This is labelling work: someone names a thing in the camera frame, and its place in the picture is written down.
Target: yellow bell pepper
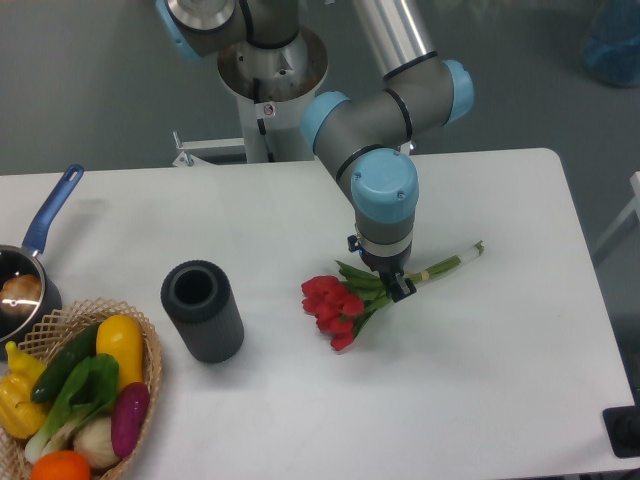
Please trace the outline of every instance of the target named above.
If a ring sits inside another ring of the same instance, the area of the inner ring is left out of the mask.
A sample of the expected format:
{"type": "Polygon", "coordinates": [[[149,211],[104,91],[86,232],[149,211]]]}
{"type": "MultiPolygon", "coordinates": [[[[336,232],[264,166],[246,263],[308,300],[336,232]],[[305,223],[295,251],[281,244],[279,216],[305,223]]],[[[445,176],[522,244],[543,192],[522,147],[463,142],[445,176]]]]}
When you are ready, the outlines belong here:
{"type": "Polygon", "coordinates": [[[118,392],[130,383],[144,382],[143,348],[142,332],[133,318],[113,315],[100,324],[96,353],[107,353],[117,360],[118,392]]]}
{"type": "Polygon", "coordinates": [[[7,351],[7,363],[12,373],[20,373],[31,380],[33,383],[38,381],[38,377],[47,368],[44,363],[26,352],[18,349],[16,342],[7,342],[5,345],[7,351]]]}
{"type": "Polygon", "coordinates": [[[47,407],[31,402],[32,388],[33,382],[20,373],[0,380],[0,425],[21,440],[36,433],[47,419],[47,407]]]}

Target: saucepan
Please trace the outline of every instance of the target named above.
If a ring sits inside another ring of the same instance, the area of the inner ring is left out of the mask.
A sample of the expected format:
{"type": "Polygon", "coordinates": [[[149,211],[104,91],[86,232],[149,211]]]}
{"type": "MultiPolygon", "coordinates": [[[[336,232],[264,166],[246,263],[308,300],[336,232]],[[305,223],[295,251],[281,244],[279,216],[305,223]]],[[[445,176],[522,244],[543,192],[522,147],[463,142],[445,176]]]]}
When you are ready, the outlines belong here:
{"type": "Polygon", "coordinates": [[[44,315],[62,307],[60,292],[38,260],[53,219],[76,187],[84,169],[71,165],[33,218],[21,247],[0,245],[0,360],[5,345],[24,340],[44,315]]]}

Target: blue pan handle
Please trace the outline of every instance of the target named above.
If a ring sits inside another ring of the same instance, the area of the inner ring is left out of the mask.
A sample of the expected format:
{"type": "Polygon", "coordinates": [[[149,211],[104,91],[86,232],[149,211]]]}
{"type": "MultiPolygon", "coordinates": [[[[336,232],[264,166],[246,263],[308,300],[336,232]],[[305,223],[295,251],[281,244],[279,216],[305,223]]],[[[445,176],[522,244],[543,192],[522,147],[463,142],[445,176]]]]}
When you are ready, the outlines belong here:
{"type": "Polygon", "coordinates": [[[24,236],[22,246],[31,252],[33,255],[44,252],[44,246],[47,243],[47,234],[49,233],[49,227],[51,222],[56,217],[64,202],[67,201],[69,195],[82,178],[84,168],[80,165],[71,165],[64,172],[58,184],[54,187],[53,191],[49,194],[49,197],[44,201],[38,213],[31,221],[29,230],[24,236]]]}

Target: floor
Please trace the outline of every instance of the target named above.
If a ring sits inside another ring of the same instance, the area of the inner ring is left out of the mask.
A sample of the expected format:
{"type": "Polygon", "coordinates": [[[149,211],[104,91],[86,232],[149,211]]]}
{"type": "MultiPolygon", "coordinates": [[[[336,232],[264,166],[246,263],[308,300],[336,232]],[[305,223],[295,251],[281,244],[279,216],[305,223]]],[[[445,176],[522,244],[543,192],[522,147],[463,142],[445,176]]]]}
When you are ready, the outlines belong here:
{"type": "MultiPolygon", "coordinates": [[[[183,141],[240,136],[215,59],[183,62],[153,3],[0,1],[0,175],[73,162],[89,170],[169,166],[173,130],[183,141]]],[[[355,100],[379,90],[351,2],[300,3],[303,23],[329,51],[322,90],[355,100]]],[[[556,151],[592,247],[630,200],[629,178],[640,170],[640,88],[598,83],[580,62],[599,1],[418,3],[440,55],[471,72],[476,103],[467,117],[418,138],[417,152],[556,151]]],[[[625,359],[640,351],[638,267],[640,229],[597,269],[625,359]]]]}

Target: green stem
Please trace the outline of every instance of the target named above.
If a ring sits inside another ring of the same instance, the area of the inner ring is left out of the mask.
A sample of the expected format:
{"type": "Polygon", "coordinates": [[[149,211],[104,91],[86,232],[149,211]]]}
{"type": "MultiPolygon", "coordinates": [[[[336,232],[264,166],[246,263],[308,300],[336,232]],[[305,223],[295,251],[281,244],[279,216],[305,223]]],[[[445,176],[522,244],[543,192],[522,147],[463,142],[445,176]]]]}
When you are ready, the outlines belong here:
{"type": "Polygon", "coordinates": [[[434,265],[431,265],[430,267],[425,268],[421,272],[410,273],[406,275],[405,278],[411,280],[414,284],[427,282],[434,277],[450,272],[454,268],[459,267],[462,263],[466,263],[467,261],[469,261],[469,259],[479,257],[483,253],[484,253],[484,245],[482,244],[482,240],[481,240],[466,252],[460,255],[453,255],[445,260],[442,260],[441,262],[438,262],[434,265]]]}

